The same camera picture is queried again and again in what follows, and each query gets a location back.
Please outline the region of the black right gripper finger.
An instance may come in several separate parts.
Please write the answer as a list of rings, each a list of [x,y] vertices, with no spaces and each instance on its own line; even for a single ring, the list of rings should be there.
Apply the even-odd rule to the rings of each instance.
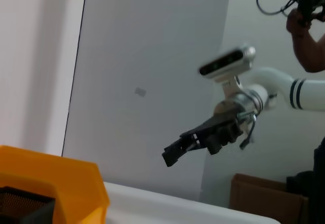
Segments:
[[[203,132],[206,130],[206,127],[203,125],[197,126],[194,129],[191,129],[187,132],[182,133],[179,136],[178,148],[182,152],[188,152],[192,150],[204,149],[206,148],[205,143],[203,142]]]
[[[167,167],[173,166],[180,157],[187,153],[187,146],[185,139],[179,139],[164,149],[162,157]]]

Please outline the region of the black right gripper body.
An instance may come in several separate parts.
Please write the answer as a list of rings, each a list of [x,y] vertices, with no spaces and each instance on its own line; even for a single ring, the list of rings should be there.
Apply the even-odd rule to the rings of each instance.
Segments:
[[[214,115],[203,123],[206,138],[203,144],[211,155],[220,152],[228,143],[235,143],[243,134],[236,115]]]

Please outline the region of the person's hand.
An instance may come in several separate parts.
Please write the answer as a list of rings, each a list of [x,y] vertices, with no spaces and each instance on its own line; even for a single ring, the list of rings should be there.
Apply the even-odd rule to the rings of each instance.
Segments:
[[[286,21],[286,29],[292,35],[300,35],[309,31],[311,24],[306,23],[301,25],[303,17],[298,9],[292,9],[288,14]]]

